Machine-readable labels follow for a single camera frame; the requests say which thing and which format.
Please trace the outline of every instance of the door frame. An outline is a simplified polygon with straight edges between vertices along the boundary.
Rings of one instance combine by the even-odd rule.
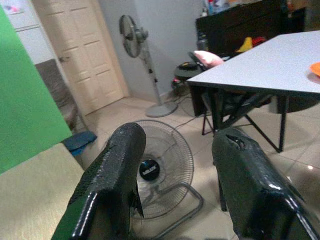
[[[39,13],[37,12],[37,9],[35,8],[34,6],[34,3],[33,3],[33,0],[29,0],[28,1],[30,4],[30,7],[32,8],[33,12],[34,12],[34,15],[37,19],[37,21],[39,22],[39,26],[40,26],[40,29],[41,29],[41,32],[44,36],[44,39],[45,41],[47,42],[48,44],[48,47],[50,48],[50,51],[52,52],[52,55],[55,59],[55,62],[57,64],[57,67],[61,73],[61,76],[62,76],[62,79],[63,81],[66,83],[66,85],[68,86],[69,90],[71,91],[72,95],[73,95],[73,98],[74,100],[76,101],[76,105],[79,109],[79,112],[81,114],[82,117],[84,117],[83,115],[83,109],[82,109],[82,106],[81,104],[79,104],[79,102],[77,102],[77,99],[75,96],[77,96],[77,94],[74,93],[74,89],[72,87],[70,87],[70,81],[68,80],[68,77],[59,61],[59,58],[58,58],[58,55],[52,45],[52,42],[50,41],[48,35],[47,35],[47,32],[46,32],[46,29],[44,27],[44,24],[43,22],[41,21],[41,18],[39,17]],[[98,23],[98,26],[101,30],[101,33],[102,33],[102,39],[103,39],[103,43],[105,44],[106,46],[106,49],[110,55],[110,59],[112,60],[111,64],[114,68],[114,73],[119,81],[119,84],[120,84],[120,88],[121,88],[121,91],[122,91],[122,94],[124,97],[129,97],[130,96],[130,92],[129,92],[129,88],[128,88],[128,84],[124,78],[124,75],[122,73],[122,70],[121,70],[121,67],[120,67],[120,64],[119,64],[119,60],[118,60],[118,56],[116,54],[116,51],[115,51],[115,46],[114,46],[114,43],[112,41],[112,38],[111,38],[111,35],[110,35],[110,32],[109,32],[109,29],[107,27],[107,23],[105,22],[105,19],[103,17],[103,13],[101,11],[101,7],[99,5],[99,2],[98,0],[90,0],[90,3],[92,4],[92,8],[93,8],[93,11],[94,11],[94,15],[97,19],[97,23]]]

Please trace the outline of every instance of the standing fan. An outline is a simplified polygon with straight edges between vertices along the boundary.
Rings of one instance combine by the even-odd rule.
[[[119,21],[120,34],[123,36],[123,46],[128,55],[136,58],[142,50],[142,59],[147,66],[148,73],[152,76],[152,85],[156,96],[157,104],[146,110],[146,115],[151,118],[164,117],[173,113],[178,105],[175,102],[163,102],[157,88],[157,78],[153,68],[149,47],[147,43],[148,31],[138,29],[135,21],[129,15],[123,15]]]

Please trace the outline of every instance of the orange object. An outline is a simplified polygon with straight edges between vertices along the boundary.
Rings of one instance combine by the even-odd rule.
[[[320,62],[316,62],[310,66],[311,72],[320,77]]]

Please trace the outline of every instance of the green screen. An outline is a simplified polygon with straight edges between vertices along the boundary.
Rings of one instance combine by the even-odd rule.
[[[71,132],[0,6],[0,174]]]

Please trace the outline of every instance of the grey wall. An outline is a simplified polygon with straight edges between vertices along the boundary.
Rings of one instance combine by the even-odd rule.
[[[196,49],[196,18],[202,0],[99,0],[108,25],[123,75],[132,94],[151,99],[154,96],[150,76],[139,58],[125,52],[119,33],[121,15],[131,15],[138,27],[149,32],[148,44],[159,80],[160,94],[171,90],[175,67],[189,61],[187,52]]]
[[[132,16],[136,24],[139,24],[134,0],[99,0],[99,3],[131,94],[143,99],[155,100],[152,83],[143,62],[139,58],[128,56],[119,32],[119,19],[122,15]]]

